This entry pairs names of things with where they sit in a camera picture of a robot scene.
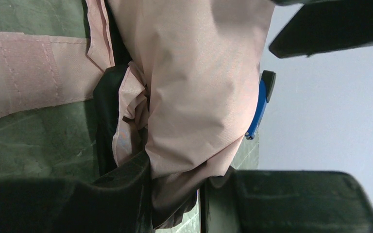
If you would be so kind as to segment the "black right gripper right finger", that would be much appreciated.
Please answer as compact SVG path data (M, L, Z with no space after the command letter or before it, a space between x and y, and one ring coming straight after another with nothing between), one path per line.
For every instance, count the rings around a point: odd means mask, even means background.
M360 183L339 171L237 170L200 189L203 233L373 233Z

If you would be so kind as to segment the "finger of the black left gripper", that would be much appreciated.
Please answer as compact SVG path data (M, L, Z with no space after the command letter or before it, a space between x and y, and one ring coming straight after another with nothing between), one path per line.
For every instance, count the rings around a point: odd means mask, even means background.
M373 46L373 0L302 0L269 45L276 57L311 56Z

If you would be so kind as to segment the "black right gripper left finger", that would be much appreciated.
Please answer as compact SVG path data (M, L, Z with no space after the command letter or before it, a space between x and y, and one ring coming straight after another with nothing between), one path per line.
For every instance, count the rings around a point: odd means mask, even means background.
M93 183L0 179L0 233L151 233L150 160L140 152Z

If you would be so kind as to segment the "pink and black folding umbrella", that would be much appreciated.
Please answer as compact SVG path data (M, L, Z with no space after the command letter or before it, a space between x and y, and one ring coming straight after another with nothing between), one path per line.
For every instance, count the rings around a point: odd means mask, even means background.
M153 231L253 120L270 0L0 0L0 179L93 183L150 160Z

